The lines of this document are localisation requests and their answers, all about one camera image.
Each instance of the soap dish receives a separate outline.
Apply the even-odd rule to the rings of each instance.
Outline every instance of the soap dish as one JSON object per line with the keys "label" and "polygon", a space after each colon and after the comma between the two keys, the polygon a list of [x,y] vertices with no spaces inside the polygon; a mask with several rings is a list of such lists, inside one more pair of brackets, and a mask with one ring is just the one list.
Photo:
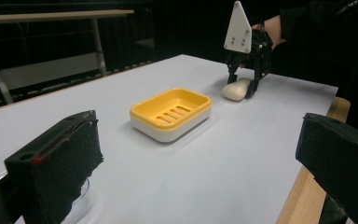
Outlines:
{"label": "soap dish", "polygon": [[131,124],[159,142],[171,142],[211,115],[206,95],[174,88],[131,107]]}

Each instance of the robotic hand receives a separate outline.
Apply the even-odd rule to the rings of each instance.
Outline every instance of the robotic hand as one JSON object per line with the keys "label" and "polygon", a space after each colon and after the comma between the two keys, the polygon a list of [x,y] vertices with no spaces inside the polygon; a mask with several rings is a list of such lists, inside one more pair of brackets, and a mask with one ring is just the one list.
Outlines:
{"label": "robotic hand", "polygon": [[[228,82],[222,93],[231,100],[239,101],[251,98],[257,91],[262,77],[271,70],[272,41],[264,31],[264,22],[259,30],[252,30],[240,1],[234,3],[224,48],[229,50],[226,64]],[[253,63],[255,77],[253,80],[240,78],[235,72],[242,63]]]}

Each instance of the table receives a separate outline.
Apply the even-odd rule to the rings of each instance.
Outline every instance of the table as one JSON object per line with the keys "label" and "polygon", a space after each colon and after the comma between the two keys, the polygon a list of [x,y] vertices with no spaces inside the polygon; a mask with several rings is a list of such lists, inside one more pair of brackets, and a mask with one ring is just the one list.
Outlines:
{"label": "table", "polygon": [[[2,23],[15,23],[15,22],[37,22],[37,21],[64,21],[64,20],[91,20],[92,30],[94,33],[94,44],[97,57],[97,66],[100,70],[101,76],[106,76],[106,67],[103,56],[103,48],[101,44],[101,38],[98,28],[98,19],[107,17],[122,17],[127,14],[133,13],[133,10],[122,10],[122,9],[110,9],[110,10],[95,10],[95,11],[73,11],[73,12],[49,12],[49,13],[29,13],[29,14],[8,14],[0,15],[0,24]],[[43,66],[42,69],[51,67],[52,64]],[[31,73],[37,71],[32,67]],[[21,70],[22,73],[27,73],[27,70]],[[2,92],[6,102],[8,104],[13,103],[13,99],[10,95],[9,88],[6,82],[1,76],[0,72],[0,91]]]}
{"label": "table", "polygon": [[[302,167],[295,152],[303,116],[325,115],[337,88],[271,74],[252,99],[232,102],[221,94],[227,76],[225,64],[179,55],[3,106],[0,161],[59,120],[94,109],[104,163],[89,178],[85,205],[70,218],[275,223]],[[211,116],[168,144],[131,127],[132,105],[175,87],[210,96]]]}

